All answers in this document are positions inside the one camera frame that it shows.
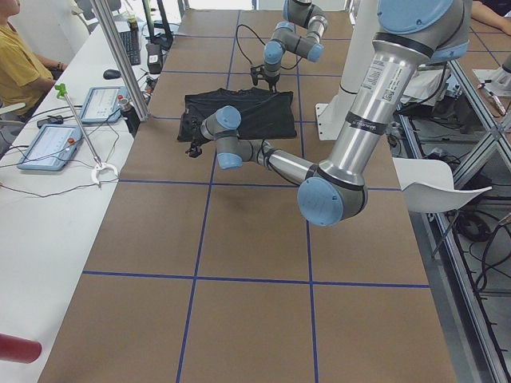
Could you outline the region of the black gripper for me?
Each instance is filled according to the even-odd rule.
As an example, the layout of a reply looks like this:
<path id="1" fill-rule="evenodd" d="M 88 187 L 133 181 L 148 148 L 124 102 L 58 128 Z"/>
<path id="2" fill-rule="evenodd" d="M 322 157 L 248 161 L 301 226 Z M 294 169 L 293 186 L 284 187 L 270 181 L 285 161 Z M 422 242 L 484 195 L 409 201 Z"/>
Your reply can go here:
<path id="1" fill-rule="evenodd" d="M 279 75 L 269 76 L 269 75 L 265 74 L 264 80 L 267 82 L 269 90 L 273 93 L 276 93 L 277 92 L 276 86 L 279 81 Z"/>
<path id="2" fill-rule="evenodd" d="M 202 123 L 199 121 L 192 122 L 192 142 L 190 149 L 200 149 L 203 144 L 208 143 L 208 138 L 205 138 L 201 132 Z"/>

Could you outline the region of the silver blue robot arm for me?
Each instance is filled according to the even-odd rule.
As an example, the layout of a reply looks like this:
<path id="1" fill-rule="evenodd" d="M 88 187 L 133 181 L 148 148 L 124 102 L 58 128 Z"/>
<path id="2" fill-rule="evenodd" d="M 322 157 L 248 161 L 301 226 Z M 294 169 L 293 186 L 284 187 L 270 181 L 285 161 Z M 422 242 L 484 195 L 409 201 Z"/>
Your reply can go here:
<path id="1" fill-rule="evenodd" d="M 414 72 L 420 65 L 447 62 L 468 46 L 472 14 L 469 1 L 364 1 L 355 31 L 369 31 L 372 40 L 351 46 L 370 54 L 362 79 L 345 116 L 336 116 L 339 134 L 330 155 L 317 164 L 265 140 L 243 140 L 240 112 L 225 106 L 204 119 L 195 131 L 188 155 L 197 157 L 208 142 L 216 145 L 222 169 L 254 162 L 299 188 L 303 217 L 317 226 L 332 226 L 360 213 L 368 194 L 363 171 Z"/>
<path id="2" fill-rule="evenodd" d="M 328 21 L 323 10 L 312 1 L 285 1 L 283 18 L 274 29 L 263 50 L 262 78 L 271 91 L 276 91 L 286 52 L 317 62 L 322 53 L 321 39 L 327 31 Z"/>

